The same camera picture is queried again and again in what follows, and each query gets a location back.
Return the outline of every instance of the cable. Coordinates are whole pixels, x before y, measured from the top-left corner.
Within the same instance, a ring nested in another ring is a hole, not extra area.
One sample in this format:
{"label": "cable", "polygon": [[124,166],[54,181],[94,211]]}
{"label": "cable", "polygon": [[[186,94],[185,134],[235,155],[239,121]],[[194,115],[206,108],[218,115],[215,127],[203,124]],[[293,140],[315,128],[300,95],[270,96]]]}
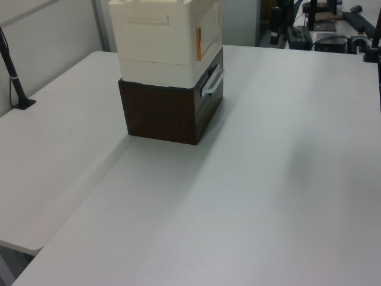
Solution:
{"label": "cable", "polygon": [[13,105],[12,105],[12,80],[10,79],[10,104],[11,104],[11,108],[13,109]]}
{"label": "cable", "polygon": [[346,37],[346,36],[333,36],[333,37],[326,37],[326,38],[320,39],[320,40],[314,42],[312,44],[312,46],[315,46],[315,44],[317,44],[317,43],[322,43],[322,42],[329,41],[329,40],[332,40],[332,39],[346,39],[345,43],[347,43],[349,41],[349,38]]}
{"label": "cable", "polygon": [[[8,41],[4,35],[4,32],[2,31],[1,27],[0,27],[0,35],[1,37],[3,38],[4,42],[5,42],[5,45],[7,46],[7,50],[9,52],[10,48],[8,46]],[[12,79],[10,78],[10,104],[11,104],[11,108],[13,109],[13,104],[12,104]]]}
{"label": "cable", "polygon": [[298,18],[296,18],[295,19],[295,21],[294,22],[296,22],[297,21],[297,19],[299,19],[300,17],[302,17],[303,16],[303,13],[302,14],[300,14],[299,16],[298,16]]}
{"label": "cable", "polygon": [[7,50],[9,51],[10,48],[8,46],[7,39],[6,39],[5,35],[4,35],[4,32],[2,31],[1,27],[0,27],[0,34],[1,34],[1,37],[4,39],[5,45],[7,46]]}

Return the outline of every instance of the white table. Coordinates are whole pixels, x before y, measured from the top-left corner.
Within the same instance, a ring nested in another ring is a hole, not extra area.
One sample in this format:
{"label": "white table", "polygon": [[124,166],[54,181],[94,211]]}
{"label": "white table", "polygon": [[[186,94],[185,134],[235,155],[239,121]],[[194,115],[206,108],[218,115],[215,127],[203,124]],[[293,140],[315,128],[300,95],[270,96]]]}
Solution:
{"label": "white table", "polygon": [[0,245],[35,255],[134,137],[114,54],[96,52],[0,119]]}
{"label": "white table", "polygon": [[232,46],[224,65],[201,143],[136,138],[14,286],[381,284],[376,65]]}
{"label": "white table", "polygon": [[[307,3],[308,0],[303,0],[302,4],[300,5],[297,17],[299,17],[302,14],[302,5],[303,3]],[[356,5],[361,5],[363,7],[363,11],[360,12],[360,14],[369,21],[373,26],[376,26],[377,19],[380,13],[381,9],[381,1],[380,0],[343,0],[342,4],[342,11],[343,12],[350,12],[351,8]],[[302,15],[300,18],[298,18],[294,26],[303,26],[304,25],[304,15]],[[345,20],[336,21],[336,32],[310,32],[311,37],[313,39],[313,42],[316,40],[316,34],[318,33],[337,33],[337,34],[343,34],[347,37],[351,36],[358,36],[357,31]]]}

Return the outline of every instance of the wall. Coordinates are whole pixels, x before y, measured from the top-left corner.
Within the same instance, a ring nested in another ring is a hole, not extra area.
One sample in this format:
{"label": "wall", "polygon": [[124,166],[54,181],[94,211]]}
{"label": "wall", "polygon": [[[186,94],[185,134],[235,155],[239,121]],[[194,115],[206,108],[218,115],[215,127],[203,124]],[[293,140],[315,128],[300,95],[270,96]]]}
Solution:
{"label": "wall", "polygon": [[[3,31],[28,97],[91,52],[102,50],[91,0],[59,0]],[[0,59],[0,117],[10,110],[8,89],[9,75]]]}
{"label": "wall", "polygon": [[223,43],[258,46],[260,0],[223,0]]}
{"label": "wall", "polygon": [[[112,52],[116,52],[115,37],[108,12],[110,0],[96,0],[99,19],[105,41]],[[223,44],[258,46],[261,0],[223,0]]]}

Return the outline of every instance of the desk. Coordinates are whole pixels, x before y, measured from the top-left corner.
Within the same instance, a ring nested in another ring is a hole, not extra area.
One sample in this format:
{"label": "desk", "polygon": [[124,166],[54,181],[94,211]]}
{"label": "desk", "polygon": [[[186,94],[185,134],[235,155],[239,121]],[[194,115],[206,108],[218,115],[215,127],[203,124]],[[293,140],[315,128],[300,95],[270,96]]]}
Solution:
{"label": "desk", "polygon": [[[300,5],[298,15],[299,17],[302,14],[302,5]],[[360,13],[366,20],[369,21],[373,26],[376,26],[377,19],[380,13],[381,3],[379,0],[344,0],[342,4],[343,12],[350,12],[351,8],[356,5],[361,5],[363,7],[363,11]],[[304,15],[298,18],[294,26],[303,26],[304,25]],[[313,42],[316,40],[316,34],[318,33],[337,33],[343,34],[347,37],[358,36],[357,31],[345,20],[336,22],[336,32],[310,32]]]}
{"label": "desk", "polygon": [[118,65],[93,53],[0,118],[0,245],[36,255],[133,140]]}
{"label": "desk", "polygon": [[380,285],[377,65],[224,54],[200,144],[136,138],[14,286]]}

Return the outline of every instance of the white handle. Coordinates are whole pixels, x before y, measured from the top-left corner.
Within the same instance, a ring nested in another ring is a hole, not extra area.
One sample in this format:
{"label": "white handle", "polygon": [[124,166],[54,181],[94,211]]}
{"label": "white handle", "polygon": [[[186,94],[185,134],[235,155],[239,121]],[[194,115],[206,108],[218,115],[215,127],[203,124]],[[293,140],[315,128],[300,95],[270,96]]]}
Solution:
{"label": "white handle", "polygon": [[201,96],[204,97],[206,94],[212,94],[215,92],[222,79],[224,78],[224,75],[225,69],[221,68],[220,65],[218,65],[202,89]]}

